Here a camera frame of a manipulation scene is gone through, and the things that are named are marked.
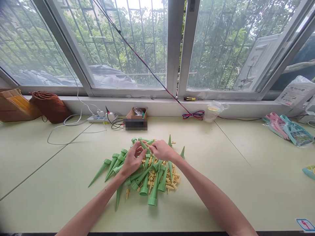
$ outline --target power strip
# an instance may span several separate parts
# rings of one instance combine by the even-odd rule
[[[110,123],[107,117],[109,117],[109,119],[110,119],[111,122],[113,122],[114,119],[117,119],[117,118],[118,118],[117,115],[114,115],[114,114],[111,112],[111,113],[109,113],[109,114],[106,113],[106,114],[105,114],[105,117],[100,117],[99,115],[96,115],[96,116],[93,118],[93,116],[90,116],[90,117],[88,118],[88,122],[91,122],[91,123],[94,123],[94,122],[102,122],[102,123],[103,123],[103,122],[108,122],[108,123]]]

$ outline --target plug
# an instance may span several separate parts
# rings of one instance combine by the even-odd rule
[[[105,117],[103,111],[99,110],[97,113],[98,113],[98,115],[99,115],[101,118],[104,118],[104,117]]]

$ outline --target packaging bag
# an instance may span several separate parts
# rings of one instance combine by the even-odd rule
[[[224,102],[212,101],[207,105],[206,113],[203,116],[205,122],[212,122],[214,119],[225,109],[228,109],[230,106]]]
[[[31,92],[31,94],[30,102],[37,106],[52,124],[62,123],[72,115],[56,94],[47,91]]]
[[[0,121],[26,121],[40,116],[38,108],[25,99],[18,88],[0,88]]]

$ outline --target cardboard box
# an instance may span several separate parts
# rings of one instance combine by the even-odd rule
[[[0,88],[0,121],[26,121],[41,116],[40,111],[17,88]]]
[[[142,118],[142,115],[136,115],[134,108],[132,108],[124,119],[124,130],[148,130],[148,109],[140,109],[144,112],[144,117]]]
[[[145,114],[144,114],[144,119],[146,119],[148,117],[148,113],[147,113],[147,108],[139,108],[141,109]],[[142,116],[137,116],[135,111],[134,111],[134,108],[132,108],[130,110],[130,112],[128,113],[128,115],[126,115],[126,118],[127,119],[142,119]]]

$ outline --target brown cloth bag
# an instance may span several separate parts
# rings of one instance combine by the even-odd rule
[[[72,115],[71,111],[56,94],[47,91],[31,92],[31,94],[30,102],[37,106],[51,123],[64,122],[66,118]]]

